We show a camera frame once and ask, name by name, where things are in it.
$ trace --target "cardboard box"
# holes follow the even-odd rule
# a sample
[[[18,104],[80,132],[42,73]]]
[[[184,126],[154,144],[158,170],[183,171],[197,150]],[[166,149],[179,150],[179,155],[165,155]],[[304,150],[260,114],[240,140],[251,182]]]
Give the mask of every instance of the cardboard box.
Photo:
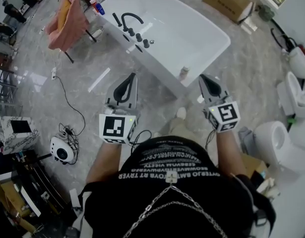
[[[248,17],[254,8],[254,0],[203,0],[235,23]]]
[[[257,171],[264,179],[270,178],[266,164],[259,159],[242,153],[242,160],[246,168],[247,176],[252,177],[254,171]]]

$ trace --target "white bathtub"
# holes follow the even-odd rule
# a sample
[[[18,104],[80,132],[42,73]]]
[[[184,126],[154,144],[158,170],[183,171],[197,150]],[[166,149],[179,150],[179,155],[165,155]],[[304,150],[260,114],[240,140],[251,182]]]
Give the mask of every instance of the white bathtub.
[[[100,18],[105,29],[177,97],[184,94],[189,84],[231,43],[220,28],[178,0],[105,0],[102,6],[105,15]],[[125,17],[128,28],[140,33],[142,39],[155,41],[149,48],[124,32],[122,26],[118,27],[112,14],[116,13],[122,21],[121,16],[126,12],[144,21],[140,24],[133,17]],[[180,81],[179,74],[184,66],[190,71]]]

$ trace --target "wire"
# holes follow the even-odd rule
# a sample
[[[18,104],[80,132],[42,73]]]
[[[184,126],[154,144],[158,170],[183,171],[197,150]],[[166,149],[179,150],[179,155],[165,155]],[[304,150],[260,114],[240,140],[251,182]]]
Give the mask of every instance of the wire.
[[[212,131],[208,134],[208,136],[207,136],[206,145],[205,145],[205,150],[206,150],[206,151],[207,151],[207,146],[208,146],[208,144],[209,144],[209,143],[213,140],[213,138],[214,138],[215,132],[216,132],[216,130],[214,129],[214,130],[212,130]]]
[[[73,128],[69,125],[64,126],[62,123],[59,123],[59,132],[67,135],[67,144],[72,148],[74,154],[74,158],[71,162],[67,162],[69,165],[74,165],[77,162],[78,153],[79,153],[79,143],[77,140],[77,135]]]
[[[62,80],[61,80],[58,76],[54,76],[54,77],[57,77],[57,78],[60,80],[60,82],[61,82],[61,85],[62,85],[62,87],[63,87],[64,96],[65,96],[65,99],[66,99],[67,104],[68,104],[73,110],[75,110],[76,112],[78,112],[78,113],[83,117],[84,127],[83,127],[83,129],[81,130],[81,132],[80,132],[79,134],[75,135],[75,136],[79,136],[79,135],[83,132],[83,130],[84,130],[85,126],[86,126],[85,117],[83,116],[83,114],[82,114],[80,111],[78,111],[77,109],[73,108],[72,105],[68,102],[67,97],[66,97],[66,91],[65,91],[65,89],[64,89],[64,85],[63,85],[63,83],[62,83]]]
[[[142,141],[142,142],[140,142],[140,143],[138,143],[138,140],[139,140],[141,134],[144,133],[144,132],[149,132],[149,133],[150,133],[149,138],[146,139],[146,140],[144,140],[144,141]],[[130,151],[131,154],[133,153],[133,150],[134,150],[134,148],[135,148],[136,145],[140,145],[140,144],[142,144],[143,142],[146,142],[147,140],[149,140],[149,139],[151,139],[151,138],[152,138],[152,133],[151,133],[151,131],[148,130],[148,129],[145,129],[145,130],[143,130],[141,133],[139,133],[138,136],[136,137],[136,139],[135,139],[134,141],[129,142],[129,145],[131,146],[131,151]]]

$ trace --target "silver chain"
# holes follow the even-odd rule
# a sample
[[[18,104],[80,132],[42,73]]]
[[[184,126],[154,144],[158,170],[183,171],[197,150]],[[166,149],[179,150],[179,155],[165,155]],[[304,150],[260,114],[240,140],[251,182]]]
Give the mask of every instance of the silver chain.
[[[192,205],[188,205],[188,204],[185,204],[185,203],[182,203],[182,202],[178,202],[178,201],[172,201],[172,202],[169,202],[169,203],[166,203],[166,204],[163,204],[155,209],[153,209],[151,212],[149,212],[152,208],[152,206],[154,205],[154,203],[156,201],[158,201],[158,199],[163,196],[165,193],[167,193],[169,191],[169,189],[173,189],[175,190],[176,192],[182,194],[185,198],[187,198],[189,201],[191,201],[194,206]],[[207,214],[203,208],[199,205],[199,203],[195,202],[193,200],[192,197],[190,197],[187,193],[184,193],[182,192],[179,188],[173,186],[172,184],[169,185],[169,187],[166,187],[159,195],[157,195],[151,202],[151,204],[149,204],[144,212],[142,214],[140,214],[138,220],[132,224],[131,228],[127,231],[127,233],[123,236],[123,238],[127,238],[131,235],[131,232],[144,220],[146,219],[147,217],[149,217],[151,214],[169,206],[169,205],[172,205],[172,204],[177,204],[177,205],[182,205],[182,206],[185,206],[185,207],[188,207],[190,209],[193,209],[201,214],[204,215],[204,217],[208,220],[209,223],[211,223],[214,227],[214,229],[221,235],[221,237],[223,238],[227,238],[227,235],[225,234],[225,232],[222,230],[222,228],[217,224],[217,222],[209,215]]]

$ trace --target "small bottle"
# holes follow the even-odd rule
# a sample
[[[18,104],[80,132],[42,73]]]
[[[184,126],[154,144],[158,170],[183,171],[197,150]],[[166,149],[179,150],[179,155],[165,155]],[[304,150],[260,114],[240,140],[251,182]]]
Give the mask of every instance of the small bottle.
[[[103,9],[103,7],[101,6],[100,3],[96,4],[96,8],[97,8],[97,10],[99,11],[100,14],[102,14],[102,15],[105,14],[105,11],[104,11],[104,9]]]
[[[96,7],[96,5],[97,5],[96,0],[91,0],[91,1],[89,1],[89,2],[90,2],[90,4],[94,7],[94,9],[95,9],[97,12],[99,12],[99,10],[98,10],[97,7]]]
[[[183,66],[183,68],[180,71],[180,75],[179,75],[180,81],[182,81],[186,78],[189,71],[190,71],[190,68]]]

